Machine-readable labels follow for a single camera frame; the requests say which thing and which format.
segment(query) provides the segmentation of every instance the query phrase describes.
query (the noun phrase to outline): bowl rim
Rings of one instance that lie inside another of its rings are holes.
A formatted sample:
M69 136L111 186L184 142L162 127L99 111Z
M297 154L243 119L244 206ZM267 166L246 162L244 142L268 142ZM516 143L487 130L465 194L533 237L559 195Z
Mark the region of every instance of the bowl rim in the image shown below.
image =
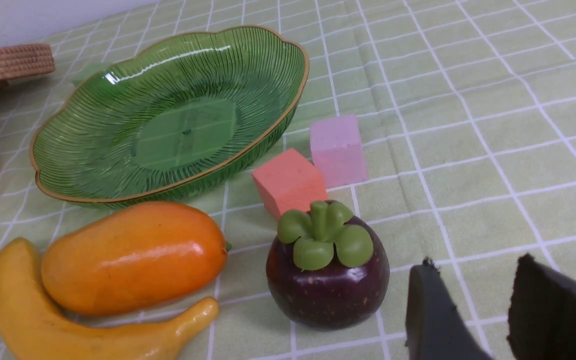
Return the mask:
M279 34L278 31L276 31L270 27L265 27L263 25L237 25L237 26L229 27L227 29L223 29L223 30L219 30L219 31L204 30L204 31L182 32L180 34L174 34L172 36L168 36L166 38L160 39L160 41L156 41L155 43L153 43L153 44L149 45L148 47L144 48L143 50L139 51L137 53L137 55L134 55L133 57L130 57L128 59L117 61L117 62L113 63L112 65L114 66L114 65L123 64L123 63L133 61L133 60L137 59L138 57L141 57L141 55L145 54L151 48L153 48L153 47L155 47L161 43L164 43L166 41L169 41L171 39L184 37L184 36L188 36L188 35L196 35L196 34L217 35L217 34L222 34L222 33L226 33L226 32L231 32L232 30L236 30L236 29L240 29L240 28L258 28L261 30L265 30L266 32L269 32L269 33L273 34L275 37L277 37L277 39L279 39L279 41L281 41L282 43L290 44L290 45L297 47L297 49L299 51L301 51L301 54L303 55L303 58L304 58L304 71L303 71L303 75L301 78L301 82L299 84L299 88L297 89L297 94L295 94L295 96L292 98L288 107L286 107L286 110L281 113L281 115L277 118L277 120L275 120L274 123L272 123L272 125L270 125L260 136L258 136L256 139L254 139L254 141L249 143L247 146L243 147L240 151L238 151L238 153L229 157L227 160L224 160L224 161L220 162L219 164L217 164L211 168L208 168L204 171L201 171L200 173L196 173L193 176L184 178L183 180L179 180L177 182L173 182L173 183L168 184L166 186L158 187L156 189L144 191L144 192L137 193L137 194L131 194L128 196L113 197L113 198L86 198L86 197L68 196L68 195L64 195L64 194L60 194L60 193L57 193L55 191L52 191L52 190L46 188L40 180L41 168L38 166L37 162L35 161L35 154L34 154L35 142L36 142L39 134L46 127L46 125L48 125L48 123L50 123L55 117L59 116L59 114L61 114L66 109L66 107L71 102L71 99L73 98L74 94L76 94L80 90L80 88L82 88L84 85L87 84L87 82L92 78L92 76L94 76L94 74L93 74L93 75L89 76L86 80L84 80L82 83L80 83L77 87L75 87L75 89L66 98L66 100L63 102L63 104L60 106L60 108L54 114L52 114L50 117L48 117L41 124L41 126L39 126L39 128L37 130L35 130L34 135L32 136L32 140L30 141L30 146L29 146L29 155L30 155L30 164L32 164L32 168L34 169L34 182L35 182L37 188L39 188L39 190L41 192L43 192L47 196L50 196L51 198L59 199L59 200L66 201L69 203L81 203L81 204L123 203L126 201L137 200L140 198L145 198L147 196L153 196L153 195L156 195L156 194L159 194L162 192L166 192L166 191L169 191L170 189L174 189L174 188L179 187L183 184L192 182L193 180L196 180L198 178L206 176L210 173L214 173L215 171L227 166L231 162L234 162L238 158L242 157L242 155L244 155L244 153L246 153L248 150L253 148L253 146L256 146L261 141L263 141L263 139L265 139L265 137L267 137L272 131L275 130L275 128L277 128L281 124L282 120L288 115L288 113L292 112L295 109L295 107L297 106L297 102L299 102L299 100L302 97L302 94L304 93L304 88L306 87L306 82L308 80L308 76L310 73L310 67L311 67L311 60L310 60L310 57L308 56L308 52L306 51L306 48L304 48L304 46L302 46L301 44L299 44L295 41L290 41L290 40L284 38L281 34ZM106 71L106 70L105 69L99 70L96 73L101 73L102 71Z

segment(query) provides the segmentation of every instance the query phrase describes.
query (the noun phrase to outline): mangosteen stem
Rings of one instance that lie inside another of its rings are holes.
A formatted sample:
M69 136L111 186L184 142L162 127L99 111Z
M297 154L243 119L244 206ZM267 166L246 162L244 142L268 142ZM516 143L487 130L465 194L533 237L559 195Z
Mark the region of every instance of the mangosteen stem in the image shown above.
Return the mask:
M310 204L310 219L312 221L315 241L325 242L329 237L326 221L328 204L325 201L314 201Z

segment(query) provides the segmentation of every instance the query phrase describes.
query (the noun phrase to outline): fake fruit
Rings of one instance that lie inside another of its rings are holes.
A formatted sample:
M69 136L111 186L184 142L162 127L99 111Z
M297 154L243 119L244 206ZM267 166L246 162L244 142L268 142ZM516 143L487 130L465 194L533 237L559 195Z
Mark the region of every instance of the fake fruit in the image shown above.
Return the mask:
M228 247L205 212L141 202L57 239L43 255L41 278L71 312L119 315L202 289L224 269Z
M391 269L375 231L343 203L315 201L279 219L265 264L270 294L292 321L350 328L382 305Z
M39 251L23 237L0 251L0 334L18 360L176 360L219 312L206 297L168 321L91 328L66 319L44 291Z

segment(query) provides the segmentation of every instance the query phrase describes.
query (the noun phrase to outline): woven basket lid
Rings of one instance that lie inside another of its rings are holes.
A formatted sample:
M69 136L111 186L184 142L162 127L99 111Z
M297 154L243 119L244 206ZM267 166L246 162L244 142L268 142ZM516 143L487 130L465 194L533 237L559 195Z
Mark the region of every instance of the woven basket lid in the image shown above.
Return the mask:
M50 44L28 43L0 47L0 82L45 75L55 71Z

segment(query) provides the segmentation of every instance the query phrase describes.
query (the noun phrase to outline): green calyx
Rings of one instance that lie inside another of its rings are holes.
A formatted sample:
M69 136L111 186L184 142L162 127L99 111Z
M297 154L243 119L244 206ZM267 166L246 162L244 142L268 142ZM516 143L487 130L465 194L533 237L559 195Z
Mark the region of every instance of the green calyx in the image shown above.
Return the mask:
M341 202L315 201L310 215L300 210L284 212L277 237L284 244L294 243L292 260L304 271L325 268L335 253L343 266L360 267L373 256L373 240L365 228L346 224L353 216Z

